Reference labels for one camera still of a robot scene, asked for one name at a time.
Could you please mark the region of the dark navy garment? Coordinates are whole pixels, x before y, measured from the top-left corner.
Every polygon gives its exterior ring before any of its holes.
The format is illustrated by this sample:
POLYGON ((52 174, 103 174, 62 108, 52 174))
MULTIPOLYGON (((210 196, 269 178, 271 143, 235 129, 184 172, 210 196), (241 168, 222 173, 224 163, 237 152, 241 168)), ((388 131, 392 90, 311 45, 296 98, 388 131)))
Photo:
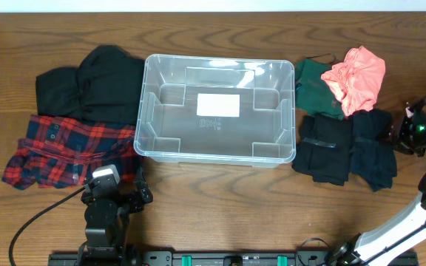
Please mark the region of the dark navy garment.
POLYGON ((391 188, 397 176, 393 147, 382 141, 392 124, 392 115, 379 109, 351 115, 353 144, 350 171, 364 179, 372 191, 391 188))

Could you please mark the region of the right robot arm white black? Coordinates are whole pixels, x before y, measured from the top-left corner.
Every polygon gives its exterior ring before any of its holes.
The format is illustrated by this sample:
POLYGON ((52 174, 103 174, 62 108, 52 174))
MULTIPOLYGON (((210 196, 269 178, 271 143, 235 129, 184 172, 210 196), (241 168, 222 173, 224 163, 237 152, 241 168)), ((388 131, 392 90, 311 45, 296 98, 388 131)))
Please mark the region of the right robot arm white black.
MULTIPOLYGON (((399 126, 389 132, 398 151, 422 156, 426 149, 426 121, 415 107, 406 110, 399 126)), ((328 255, 325 265, 389 265, 406 250, 426 240, 426 173, 416 198, 392 219, 372 231, 357 234, 328 255)))

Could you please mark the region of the dark green garment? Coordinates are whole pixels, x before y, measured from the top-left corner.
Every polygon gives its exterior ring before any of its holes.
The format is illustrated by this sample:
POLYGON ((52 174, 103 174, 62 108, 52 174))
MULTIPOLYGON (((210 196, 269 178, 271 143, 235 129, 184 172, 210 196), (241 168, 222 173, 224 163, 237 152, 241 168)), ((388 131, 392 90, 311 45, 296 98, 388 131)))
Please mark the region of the dark green garment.
POLYGON ((295 66, 295 101, 299 109, 308 115, 324 115, 342 120, 345 115, 341 103, 321 75, 332 69, 329 63, 316 61, 318 56, 308 57, 295 66))

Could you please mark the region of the black garment with tape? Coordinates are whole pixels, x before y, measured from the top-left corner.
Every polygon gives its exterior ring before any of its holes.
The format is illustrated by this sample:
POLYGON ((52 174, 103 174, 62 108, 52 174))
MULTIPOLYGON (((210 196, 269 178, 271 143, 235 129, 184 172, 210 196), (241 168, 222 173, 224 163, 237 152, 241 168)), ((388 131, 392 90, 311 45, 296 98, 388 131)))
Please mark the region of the black garment with tape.
POLYGON ((343 186, 348 181, 352 125, 324 115, 306 115, 292 168, 317 183, 343 186))

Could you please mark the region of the coral pink garment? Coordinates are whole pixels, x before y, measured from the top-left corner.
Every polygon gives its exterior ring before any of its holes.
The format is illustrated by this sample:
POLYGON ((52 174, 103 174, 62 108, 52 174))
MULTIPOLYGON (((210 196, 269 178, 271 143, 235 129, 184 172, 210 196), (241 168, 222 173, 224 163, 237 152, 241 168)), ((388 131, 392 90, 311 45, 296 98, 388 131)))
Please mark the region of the coral pink garment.
POLYGON ((341 103, 342 111, 348 117, 357 111, 373 109, 385 72, 385 61, 361 46, 351 48, 344 61, 321 74, 321 79, 341 103))

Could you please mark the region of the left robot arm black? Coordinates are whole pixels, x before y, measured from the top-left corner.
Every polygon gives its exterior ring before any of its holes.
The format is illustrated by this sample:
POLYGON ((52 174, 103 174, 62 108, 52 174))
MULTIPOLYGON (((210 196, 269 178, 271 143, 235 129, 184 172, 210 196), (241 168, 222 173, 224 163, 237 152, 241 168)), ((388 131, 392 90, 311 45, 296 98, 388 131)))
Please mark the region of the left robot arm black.
POLYGON ((128 265, 135 251, 126 248, 129 216, 143 211, 153 201, 143 169, 135 174, 134 189, 123 194, 120 174, 113 164, 97 168, 84 183, 82 202, 87 206, 84 218, 86 242, 78 249, 77 265, 128 265))

